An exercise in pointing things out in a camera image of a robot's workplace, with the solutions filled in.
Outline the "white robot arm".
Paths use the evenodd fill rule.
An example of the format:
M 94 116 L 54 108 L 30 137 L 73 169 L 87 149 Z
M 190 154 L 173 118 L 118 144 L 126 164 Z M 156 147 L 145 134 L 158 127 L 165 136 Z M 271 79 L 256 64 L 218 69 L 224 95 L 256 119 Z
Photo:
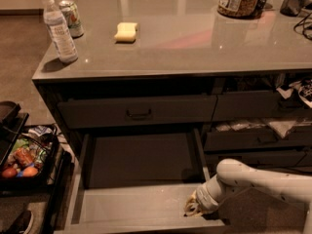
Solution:
M 216 174 L 200 184 L 187 199 L 187 216 L 207 215 L 239 193 L 254 188 L 295 206 L 303 206 L 306 219 L 302 234 L 312 234 L 312 176 L 252 168 L 235 159 L 223 159 Z

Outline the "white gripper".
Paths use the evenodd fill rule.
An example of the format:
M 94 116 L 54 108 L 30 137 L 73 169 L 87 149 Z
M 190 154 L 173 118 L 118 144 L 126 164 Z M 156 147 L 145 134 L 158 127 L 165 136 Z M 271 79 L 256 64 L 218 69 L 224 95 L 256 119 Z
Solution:
M 187 216 L 208 215 L 215 212 L 222 200 L 223 189 L 217 180 L 201 184 L 186 200 L 184 211 Z

